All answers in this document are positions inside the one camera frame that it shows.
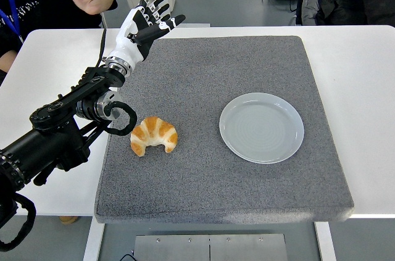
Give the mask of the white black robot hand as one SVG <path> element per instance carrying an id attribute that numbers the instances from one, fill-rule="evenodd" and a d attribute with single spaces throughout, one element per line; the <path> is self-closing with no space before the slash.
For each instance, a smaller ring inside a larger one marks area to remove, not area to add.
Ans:
<path id="1" fill-rule="evenodd" d="M 123 21 L 115 40 L 115 48 L 107 56 L 105 65 L 127 74 L 144 61 L 153 42 L 184 20 L 184 15 L 171 17 L 163 13 L 169 8 L 164 0 L 140 0 Z"/>

